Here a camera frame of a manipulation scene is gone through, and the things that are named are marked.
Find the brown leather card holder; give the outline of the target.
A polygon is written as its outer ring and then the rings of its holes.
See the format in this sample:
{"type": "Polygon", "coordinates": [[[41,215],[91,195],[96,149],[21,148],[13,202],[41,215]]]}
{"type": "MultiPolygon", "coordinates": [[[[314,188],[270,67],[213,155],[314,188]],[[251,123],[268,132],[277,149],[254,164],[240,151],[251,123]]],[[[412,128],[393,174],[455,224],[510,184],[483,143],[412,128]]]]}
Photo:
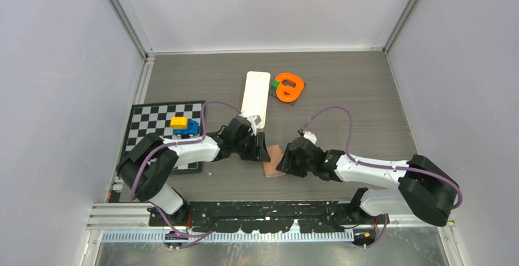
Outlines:
{"type": "Polygon", "coordinates": [[[284,172],[277,170],[277,166],[283,158],[281,147],[279,145],[269,146],[267,147],[267,152],[271,160],[263,162],[264,176],[267,178],[284,176],[284,172]]]}

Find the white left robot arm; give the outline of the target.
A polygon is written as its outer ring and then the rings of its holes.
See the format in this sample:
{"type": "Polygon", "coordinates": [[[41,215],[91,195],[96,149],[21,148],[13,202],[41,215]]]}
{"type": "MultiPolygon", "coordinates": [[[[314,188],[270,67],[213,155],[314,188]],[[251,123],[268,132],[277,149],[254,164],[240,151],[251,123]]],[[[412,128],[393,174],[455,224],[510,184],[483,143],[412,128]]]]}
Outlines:
{"type": "Polygon", "coordinates": [[[131,188],[131,199],[150,202],[172,225],[182,225],[189,210],[186,200],[166,183],[172,170],[224,160],[232,154],[245,161],[269,161],[261,125],[258,115],[238,115],[221,131],[199,139],[171,141],[150,133],[118,163],[117,175],[131,188]]]}

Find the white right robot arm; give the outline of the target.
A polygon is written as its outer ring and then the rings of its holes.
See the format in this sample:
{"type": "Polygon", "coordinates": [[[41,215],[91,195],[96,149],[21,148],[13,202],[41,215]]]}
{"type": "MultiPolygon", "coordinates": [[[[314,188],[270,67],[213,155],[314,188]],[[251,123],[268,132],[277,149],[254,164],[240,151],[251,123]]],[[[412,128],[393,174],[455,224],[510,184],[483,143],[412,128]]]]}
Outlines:
{"type": "Polygon", "coordinates": [[[413,214],[427,224],[443,227],[460,191],[425,156],[413,155],[408,161],[363,158],[342,150],[324,151],[302,136],[287,145],[276,169],[298,177],[312,173],[324,181],[363,183],[344,208],[345,215],[360,224],[385,214],[413,214]]]}

